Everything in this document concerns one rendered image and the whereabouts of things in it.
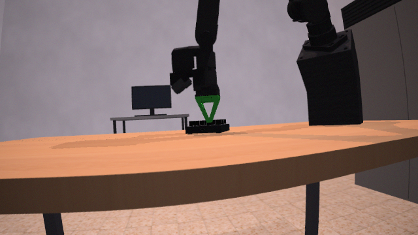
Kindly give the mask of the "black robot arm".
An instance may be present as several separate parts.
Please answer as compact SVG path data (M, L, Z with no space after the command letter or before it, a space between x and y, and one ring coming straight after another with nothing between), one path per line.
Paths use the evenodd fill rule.
M199 46L175 48L171 53L173 73L170 73L170 85L176 94L192 84L192 77L193 86L206 85L204 68L207 67L208 71L216 69L213 44L217 39L219 2L199 0L195 27L195 40ZM309 41L302 45L304 50L332 52L347 40L347 34L336 34L327 0L289 0L287 12L293 22L308 22ZM194 57L197 69L194 69Z

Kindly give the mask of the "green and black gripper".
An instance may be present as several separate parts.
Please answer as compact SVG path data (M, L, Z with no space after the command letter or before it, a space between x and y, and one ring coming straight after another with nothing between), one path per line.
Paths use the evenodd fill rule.
M204 68L205 75L206 75L206 85L201 86L193 86L193 90L196 91L195 100L201 109L201 112L206 120L207 123L211 123L213 121L214 115L217 110L217 106L220 101L220 91L217 83L217 74L215 68ZM216 85L207 85L207 84L216 84ZM211 93L212 92L212 93ZM205 94L206 93L206 94ZM204 103L206 102L213 102L212 111L210 117L206 113Z

